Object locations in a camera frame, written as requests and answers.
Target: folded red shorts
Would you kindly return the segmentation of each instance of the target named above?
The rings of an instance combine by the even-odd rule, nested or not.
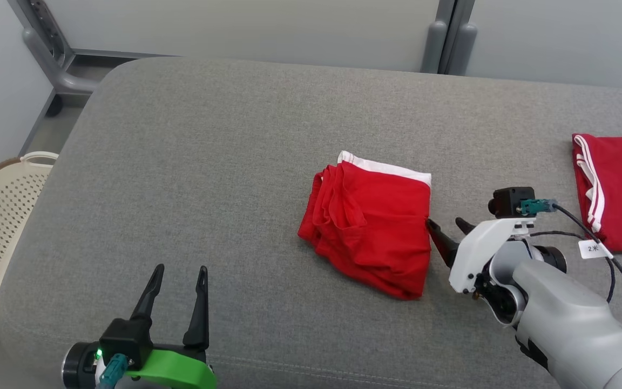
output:
[[[573,135],[583,223],[610,251],[622,251],[622,138]]]
[[[419,298],[429,266],[430,175],[342,152],[314,177],[299,237],[342,273]]]

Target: teal connector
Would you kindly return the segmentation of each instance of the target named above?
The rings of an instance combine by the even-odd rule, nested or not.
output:
[[[555,212],[554,204],[558,204],[555,199],[523,200],[518,211],[524,216],[536,216],[539,212]]]
[[[109,364],[99,376],[99,389],[114,389],[119,379],[124,376],[129,368],[129,358],[123,354],[114,354]]]

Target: red cloth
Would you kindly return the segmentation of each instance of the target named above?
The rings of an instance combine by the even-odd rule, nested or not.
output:
[[[299,237],[342,273],[396,298],[419,298],[430,258],[430,187],[349,162],[314,177]]]
[[[622,251],[622,138],[573,135],[581,219],[610,251]]]

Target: gray fabric surface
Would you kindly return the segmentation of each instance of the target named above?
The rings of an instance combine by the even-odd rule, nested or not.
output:
[[[0,335],[59,385],[67,348],[130,315],[157,263],[151,333],[179,343],[205,264],[220,387],[555,387],[484,302],[451,290],[435,251],[424,296],[402,302],[335,271],[296,229],[314,173],[340,150],[431,172],[431,216],[457,237],[455,217],[490,219],[500,187],[531,185],[578,212],[575,131],[622,135],[622,90],[186,58],[121,65],[25,227]],[[578,231],[560,214],[537,226]],[[602,260],[580,259],[572,238],[537,241],[607,293]],[[622,321],[622,280],[612,310]]]

